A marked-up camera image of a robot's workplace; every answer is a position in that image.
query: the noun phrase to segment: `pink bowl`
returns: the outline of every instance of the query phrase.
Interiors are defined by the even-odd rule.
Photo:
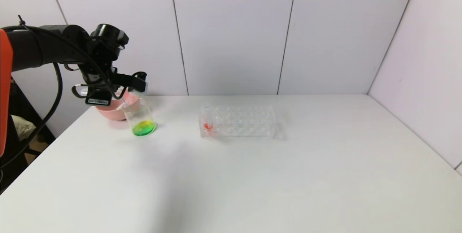
[[[130,106],[130,110],[136,111],[140,108],[140,101],[139,97],[128,92],[125,92],[123,95],[125,102],[127,102],[128,106]],[[123,104],[123,100],[111,100],[111,105],[109,106],[96,106],[96,109],[110,120],[124,120],[125,115],[122,111],[121,105]]]

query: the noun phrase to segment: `label sticker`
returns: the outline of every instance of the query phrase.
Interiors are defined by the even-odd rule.
[[[99,105],[109,105],[107,100],[98,100],[96,98],[89,98],[88,103],[99,104]]]

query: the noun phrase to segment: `glass beaker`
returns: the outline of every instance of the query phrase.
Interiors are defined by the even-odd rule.
[[[156,129],[156,123],[152,119],[151,108],[146,100],[138,99],[139,104],[122,109],[127,118],[128,124],[135,136],[145,136],[152,133]]]

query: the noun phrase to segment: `beige cloth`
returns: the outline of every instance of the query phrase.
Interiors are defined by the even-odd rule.
[[[18,133],[19,141],[28,138],[34,131],[35,125],[20,116],[11,115],[11,117],[13,118],[13,123],[16,127],[16,133]]]

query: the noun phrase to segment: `black cable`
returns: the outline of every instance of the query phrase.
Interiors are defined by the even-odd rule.
[[[68,71],[72,71],[72,72],[79,70],[79,68],[72,69],[71,67],[69,67],[69,64],[67,64],[67,63],[64,64],[64,69],[66,69]]]
[[[36,37],[36,34],[33,31],[31,31],[31,28],[26,26],[26,23],[21,19],[21,16],[18,16],[18,17],[20,19],[19,23],[26,30],[28,30],[29,32],[31,32],[33,34],[34,39],[37,42],[37,46],[39,47],[40,56],[42,57],[42,63],[43,63],[43,52],[42,52],[42,49],[41,49],[40,44],[38,42],[39,39]],[[9,160],[2,162],[2,164],[0,166],[0,169],[5,167],[7,164],[9,164],[11,161],[13,161],[16,157],[18,157],[20,154],[22,154],[25,151],[25,149],[28,147],[28,145],[30,144],[32,139],[45,126],[45,124],[51,118],[53,113],[56,111],[56,108],[58,108],[58,105],[59,105],[59,102],[61,101],[61,96],[62,96],[62,76],[61,76],[61,70],[59,70],[59,65],[56,62],[53,63],[53,67],[55,68],[56,78],[58,80],[58,93],[56,94],[56,98],[55,98],[55,101],[53,102],[53,105],[51,106],[51,109],[48,111],[47,115],[43,118],[42,122],[38,125],[38,127],[35,128],[35,130],[32,132],[32,134],[30,134],[30,136],[28,138],[24,139],[21,142],[22,143],[22,146],[20,147],[21,150],[15,156],[10,158]]]
[[[66,44],[71,46],[73,49],[75,49],[80,54],[82,54],[84,57],[86,57],[86,59],[92,65],[92,67],[94,67],[94,69],[96,69],[96,71],[98,72],[100,78],[105,83],[104,85],[109,89],[109,92],[111,93],[112,97],[114,99],[116,99],[116,100],[120,100],[122,98],[123,93],[125,93],[125,90],[126,90],[127,87],[124,87],[124,90],[122,91],[123,93],[121,93],[120,96],[117,96],[115,94],[114,90],[112,89],[112,87],[109,85],[109,80],[107,79],[106,75],[104,75],[103,71],[99,68],[98,64],[93,59],[91,59],[91,57],[88,54],[86,54],[86,52],[83,52],[82,49],[80,49],[78,46],[71,43],[68,39],[65,39],[64,37],[61,37],[60,35],[58,35],[58,34],[56,34],[54,32],[51,32],[49,30],[39,28],[39,27],[35,27],[35,26],[28,26],[28,28],[30,30],[43,32],[43,33],[48,34],[48,35],[50,35],[50,36],[52,36],[54,38],[57,38],[57,39],[61,40],[62,42],[65,42]],[[27,29],[27,28],[25,28],[23,26],[6,26],[6,27],[2,27],[2,29],[5,30],[5,31],[13,31],[13,30],[24,30],[24,29]]]
[[[53,102],[53,105],[51,106],[50,111],[48,111],[48,114],[43,118],[42,122],[38,125],[38,127],[35,128],[35,130],[30,134],[30,136],[23,141],[21,141],[22,146],[20,147],[21,150],[12,158],[10,158],[8,161],[2,162],[0,168],[5,167],[7,164],[9,164],[11,161],[13,161],[16,157],[18,157],[20,154],[23,154],[24,150],[28,147],[32,139],[39,133],[39,131],[45,126],[45,123],[48,122],[48,120],[51,118],[53,113],[56,111],[56,108],[58,108],[59,101],[61,100],[61,95],[62,95],[62,76],[61,76],[61,71],[59,70],[59,65],[54,62],[53,67],[55,68],[56,72],[56,78],[58,79],[58,93],[56,94],[55,101]]]

